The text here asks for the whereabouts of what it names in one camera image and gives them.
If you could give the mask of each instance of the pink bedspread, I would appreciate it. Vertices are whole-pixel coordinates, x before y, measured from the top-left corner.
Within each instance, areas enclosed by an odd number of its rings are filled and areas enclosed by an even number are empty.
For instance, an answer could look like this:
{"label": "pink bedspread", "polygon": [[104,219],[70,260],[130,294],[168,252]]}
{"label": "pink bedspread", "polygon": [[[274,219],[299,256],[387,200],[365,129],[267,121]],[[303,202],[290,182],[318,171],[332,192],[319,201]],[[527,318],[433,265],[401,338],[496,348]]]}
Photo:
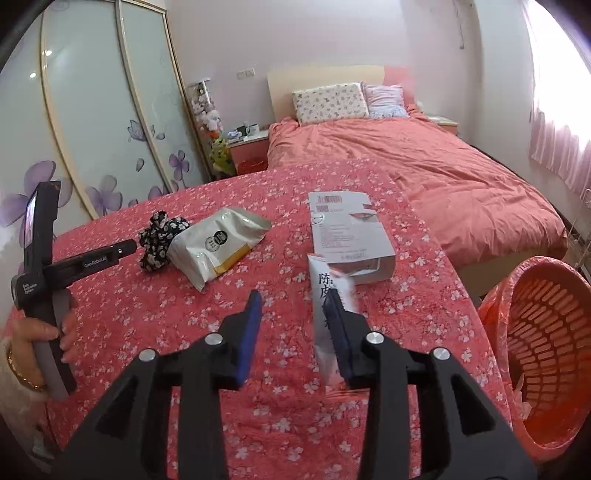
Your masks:
{"label": "pink bedspread", "polygon": [[538,190],[416,111],[271,127],[269,168],[364,157],[403,188],[456,268],[531,249],[566,253],[564,224]]}

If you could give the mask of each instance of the window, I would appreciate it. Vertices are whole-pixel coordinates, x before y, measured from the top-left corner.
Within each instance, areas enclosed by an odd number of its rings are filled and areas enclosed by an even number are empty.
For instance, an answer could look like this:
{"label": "window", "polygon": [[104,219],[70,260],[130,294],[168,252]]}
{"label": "window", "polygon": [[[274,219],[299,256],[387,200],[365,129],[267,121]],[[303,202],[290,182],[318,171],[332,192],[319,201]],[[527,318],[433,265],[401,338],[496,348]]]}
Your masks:
{"label": "window", "polygon": [[591,73],[554,17],[535,0],[523,0],[534,60],[534,102],[553,121],[579,137],[583,150],[591,140]]}

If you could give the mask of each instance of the white mug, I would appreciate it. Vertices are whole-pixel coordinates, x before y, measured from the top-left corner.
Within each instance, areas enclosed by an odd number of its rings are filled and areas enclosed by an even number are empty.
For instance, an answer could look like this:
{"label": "white mug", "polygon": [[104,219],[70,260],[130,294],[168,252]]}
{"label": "white mug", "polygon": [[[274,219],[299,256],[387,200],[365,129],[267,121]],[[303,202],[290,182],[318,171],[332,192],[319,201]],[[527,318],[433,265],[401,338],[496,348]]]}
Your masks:
{"label": "white mug", "polygon": [[247,133],[249,137],[254,137],[254,135],[261,133],[261,127],[258,124],[253,124],[248,127]]}

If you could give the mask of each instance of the black scrunchie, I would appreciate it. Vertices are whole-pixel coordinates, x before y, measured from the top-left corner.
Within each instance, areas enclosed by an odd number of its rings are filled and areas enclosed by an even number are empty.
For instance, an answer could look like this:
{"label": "black scrunchie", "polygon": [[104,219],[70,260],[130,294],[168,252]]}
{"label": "black scrunchie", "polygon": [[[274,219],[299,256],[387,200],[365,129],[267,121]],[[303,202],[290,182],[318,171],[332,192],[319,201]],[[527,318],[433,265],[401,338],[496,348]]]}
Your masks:
{"label": "black scrunchie", "polygon": [[182,217],[169,219],[165,211],[152,215],[150,226],[138,233],[139,244],[146,249],[139,266],[146,272],[159,270],[170,260],[166,256],[173,238],[189,228],[189,222]]}

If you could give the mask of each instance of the electrical outlet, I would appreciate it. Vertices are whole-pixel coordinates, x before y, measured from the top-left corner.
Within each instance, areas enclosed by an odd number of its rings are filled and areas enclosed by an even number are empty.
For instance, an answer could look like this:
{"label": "electrical outlet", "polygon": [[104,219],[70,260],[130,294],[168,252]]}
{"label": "electrical outlet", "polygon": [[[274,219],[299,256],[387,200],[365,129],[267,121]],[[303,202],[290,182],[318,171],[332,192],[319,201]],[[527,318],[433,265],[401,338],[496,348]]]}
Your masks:
{"label": "electrical outlet", "polygon": [[241,70],[236,74],[236,78],[238,78],[238,80],[244,80],[246,78],[254,77],[255,75],[255,69]]}

